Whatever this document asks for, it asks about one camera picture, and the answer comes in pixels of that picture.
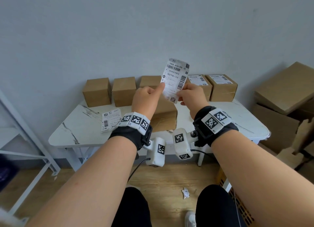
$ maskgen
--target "black wrist strap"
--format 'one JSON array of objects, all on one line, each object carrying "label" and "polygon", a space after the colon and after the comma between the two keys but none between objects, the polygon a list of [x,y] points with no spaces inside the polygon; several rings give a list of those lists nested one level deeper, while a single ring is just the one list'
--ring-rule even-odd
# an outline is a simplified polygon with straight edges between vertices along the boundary
[{"label": "black wrist strap", "polygon": [[152,130],[153,130],[152,126],[149,125],[147,128],[146,134],[142,135],[138,130],[131,128],[129,126],[117,127],[115,130],[112,131],[109,138],[112,138],[114,136],[122,136],[122,137],[128,138],[134,143],[134,145],[136,146],[136,149],[140,150],[143,147],[143,145],[145,146],[149,145],[149,139],[150,139]]},{"label": "black wrist strap", "polygon": [[193,125],[195,130],[198,132],[198,141],[195,142],[195,146],[203,147],[206,143],[211,146],[212,143],[222,134],[230,131],[230,130],[237,130],[237,126],[234,123],[230,123],[222,128],[218,133],[212,133],[208,127],[201,121],[210,111],[216,109],[214,106],[206,106],[198,111],[195,116]]}]

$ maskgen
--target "forearm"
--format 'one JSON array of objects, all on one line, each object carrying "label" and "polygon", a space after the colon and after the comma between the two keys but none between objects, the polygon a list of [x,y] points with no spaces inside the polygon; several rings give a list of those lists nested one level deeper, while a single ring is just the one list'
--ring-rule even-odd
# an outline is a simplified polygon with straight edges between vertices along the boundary
[{"label": "forearm", "polygon": [[136,156],[127,138],[110,138],[28,226],[111,226]]},{"label": "forearm", "polygon": [[313,225],[312,183],[236,130],[218,137],[211,147],[236,193],[258,223]]}]

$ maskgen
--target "wrist-mounted device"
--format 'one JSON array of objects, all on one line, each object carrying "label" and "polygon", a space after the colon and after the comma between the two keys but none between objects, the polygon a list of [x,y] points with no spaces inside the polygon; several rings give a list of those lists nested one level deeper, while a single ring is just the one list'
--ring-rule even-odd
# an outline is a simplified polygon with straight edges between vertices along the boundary
[{"label": "wrist-mounted device", "polygon": [[231,117],[220,108],[206,106],[198,111],[193,125],[198,132],[198,141],[195,146],[204,146],[214,142],[216,138],[229,130],[237,130],[237,126],[232,123]]},{"label": "wrist-mounted device", "polygon": [[150,120],[145,115],[132,112],[123,116],[109,138],[114,136],[126,137],[135,144],[137,150],[140,150],[144,145],[149,146],[152,130]]}]

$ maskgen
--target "hand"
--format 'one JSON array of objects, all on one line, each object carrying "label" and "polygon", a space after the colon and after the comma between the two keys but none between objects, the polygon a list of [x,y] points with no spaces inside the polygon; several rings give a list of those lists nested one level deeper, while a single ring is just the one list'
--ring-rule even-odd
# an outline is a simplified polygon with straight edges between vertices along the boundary
[{"label": "hand", "polygon": [[132,112],[143,114],[151,120],[164,88],[165,83],[162,82],[155,90],[149,86],[137,89],[133,97]]},{"label": "hand", "polygon": [[185,84],[177,95],[179,96],[178,101],[183,101],[181,105],[186,105],[190,110],[190,115],[193,120],[200,109],[209,105],[202,87],[192,83]]}]

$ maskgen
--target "black pants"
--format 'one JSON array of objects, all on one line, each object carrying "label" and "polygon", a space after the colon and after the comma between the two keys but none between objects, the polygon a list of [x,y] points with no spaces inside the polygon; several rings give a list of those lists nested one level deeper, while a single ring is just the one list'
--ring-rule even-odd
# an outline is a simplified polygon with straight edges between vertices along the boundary
[{"label": "black pants", "polygon": [[[246,227],[240,213],[239,219],[241,227]],[[222,187],[209,185],[201,192],[196,205],[196,224],[197,227],[240,226],[235,203]],[[125,189],[112,226],[152,226],[147,201],[138,189]]]}]

